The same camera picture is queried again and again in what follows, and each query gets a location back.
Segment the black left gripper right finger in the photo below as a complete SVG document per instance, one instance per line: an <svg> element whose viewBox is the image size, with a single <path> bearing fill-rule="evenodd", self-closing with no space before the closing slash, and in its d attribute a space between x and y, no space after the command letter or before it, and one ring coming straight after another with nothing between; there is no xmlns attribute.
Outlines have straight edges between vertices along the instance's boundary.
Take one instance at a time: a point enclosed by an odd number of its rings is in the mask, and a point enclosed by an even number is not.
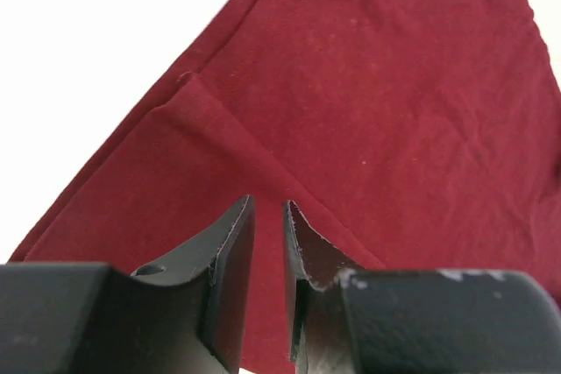
<svg viewBox="0 0 561 374"><path fill-rule="evenodd" d="M523 272L367 270L284 206L299 373L557 373L560 312Z"/></svg>

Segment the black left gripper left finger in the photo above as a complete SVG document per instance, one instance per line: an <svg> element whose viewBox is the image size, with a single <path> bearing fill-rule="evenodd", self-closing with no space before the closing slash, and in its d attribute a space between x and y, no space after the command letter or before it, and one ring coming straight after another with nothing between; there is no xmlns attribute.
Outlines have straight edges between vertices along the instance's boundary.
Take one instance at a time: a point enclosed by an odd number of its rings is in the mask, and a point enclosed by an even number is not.
<svg viewBox="0 0 561 374"><path fill-rule="evenodd" d="M236 373L254 200L125 274L106 263L1 268L4 373Z"/></svg>

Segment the dark red t-shirt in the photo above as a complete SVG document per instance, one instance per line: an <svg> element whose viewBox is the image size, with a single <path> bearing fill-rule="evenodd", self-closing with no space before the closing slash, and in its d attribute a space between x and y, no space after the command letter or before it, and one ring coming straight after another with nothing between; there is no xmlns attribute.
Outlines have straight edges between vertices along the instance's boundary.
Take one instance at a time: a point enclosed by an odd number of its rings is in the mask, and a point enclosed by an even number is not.
<svg viewBox="0 0 561 374"><path fill-rule="evenodd" d="M282 205L370 269L560 294L560 91L528 0L230 0L12 254L123 272L256 200L242 364L291 373Z"/></svg>

